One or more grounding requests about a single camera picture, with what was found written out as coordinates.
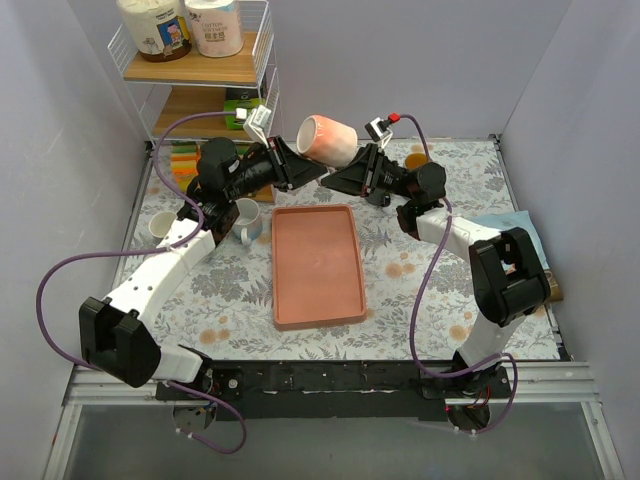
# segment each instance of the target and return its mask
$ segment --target pink cup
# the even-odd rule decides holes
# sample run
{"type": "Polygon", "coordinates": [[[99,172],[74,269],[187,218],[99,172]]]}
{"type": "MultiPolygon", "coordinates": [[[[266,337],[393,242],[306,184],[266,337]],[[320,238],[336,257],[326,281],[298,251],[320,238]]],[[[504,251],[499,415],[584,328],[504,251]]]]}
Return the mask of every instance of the pink cup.
{"type": "Polygon", "coordinates": [[[348,165],[358,150],[356,131],[322,115],[307,117],[296,138],[300,155],[333,168],[348,165]]]}

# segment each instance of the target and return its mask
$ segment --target rectangular tray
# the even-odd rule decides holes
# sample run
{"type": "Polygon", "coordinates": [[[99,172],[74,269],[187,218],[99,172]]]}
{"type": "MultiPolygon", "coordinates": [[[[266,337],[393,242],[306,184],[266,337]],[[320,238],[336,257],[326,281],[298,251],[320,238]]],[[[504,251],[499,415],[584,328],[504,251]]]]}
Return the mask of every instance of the rectangular tray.
{"type": "Polygon", "coordinates": [[[279,330],[365,319],[360,245],[348,205],[273,210],[273,317],[279,330]]]}

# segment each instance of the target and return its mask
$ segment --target floral pattern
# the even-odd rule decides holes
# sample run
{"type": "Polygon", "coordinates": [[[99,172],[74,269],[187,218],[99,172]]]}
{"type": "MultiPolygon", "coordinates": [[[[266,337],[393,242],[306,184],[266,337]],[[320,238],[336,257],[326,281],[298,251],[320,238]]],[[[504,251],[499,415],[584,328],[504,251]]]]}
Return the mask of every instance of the floral pattern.
{"type": "MultiPolygon", "coordinates": [[[[433,159],[447,170],[447,192],[454,212],[465,217],[513,211],[502,169],[489,141],[436,141],[433,159]]],[[[421,151],[415,141],[393,141],[387,154],[399,163],[421,151]]],[[[161,168],[170,175],[169,148],[161,149],[161,168]]],[[[409,359],[409,319],[422,275],[436,247],[399,229],[394,198],[388,208],[333,192],[312,182],[278,193],[276,206],[348,204],[353,208],[361,247],[367,318],[360,324],[279,332],[273,326],[271,212],[261,204],[264,233],[250,247],[228,235],[198,264],[165,304],[152,329],[159,342],[183,344],[216,359],[409,359]]],[[[154,245],[147,225],[181,202],[152,172],[132,248],[154,245]]],[[[126,259],[131,274],[141,257],[126,259]]],[[[416,340],[422,358],[449,359],[469,334],[477,308],[468,266],[448,252],[440,258],[420,307],[416,340]]],[[[558,352],[547,314],[528,317],[507,350],[520,359],[556,359],[558,352]]]]}

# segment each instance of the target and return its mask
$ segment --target blue cloth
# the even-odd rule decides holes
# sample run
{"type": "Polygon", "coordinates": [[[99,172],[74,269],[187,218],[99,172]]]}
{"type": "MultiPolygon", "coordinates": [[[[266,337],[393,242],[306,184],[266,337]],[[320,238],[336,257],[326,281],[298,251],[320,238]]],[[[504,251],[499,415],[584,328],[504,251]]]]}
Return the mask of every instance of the blue cloth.
{"type": "Polygon", "coordinates": [[[544,250],[542,249],[542,242],[540,241],[536,227],[531,223],[529,212],[526,210],[521,212],[503,213],[501,215],[481,215],[479,217],[468,218],[467,220],[485,227],[497,228],[498,230],[509,230],[514,227],[524,228],[531,236],[531,241],[533,242],[533,246],[536,249],[538,257],[540,258],[542,268],[549,268],[547,256],[544,254],[544,250]]]}

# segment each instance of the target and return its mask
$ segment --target wooden shelf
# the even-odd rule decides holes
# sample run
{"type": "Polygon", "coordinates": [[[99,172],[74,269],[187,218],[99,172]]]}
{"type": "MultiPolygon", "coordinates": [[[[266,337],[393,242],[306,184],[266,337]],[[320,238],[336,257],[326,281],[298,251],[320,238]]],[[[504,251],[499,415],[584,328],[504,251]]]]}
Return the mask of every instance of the wooden shelf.
{"type": "MultiPolygon", "coordinates": [[[[187,115],[224,110],[224,95],[224,88],[174,86],[153,128],[153,135],[157,138],[169,125],[187,115]]],[[[224,117],[192,120],[174,129],[169,138],[213,137],[250,140],[244,130],[228,130],[224,117]]]]}
{"type": "Polygon", "coordinates": [[[251,55],[256,36],[256,32],[245,32],[244,47],[232,57],[205,57],[198,53],[195,45],[187,55],[170,62],[148,62],[138,53],[124,73],[124,79],[133,82],[256,85],[251,55]]]}

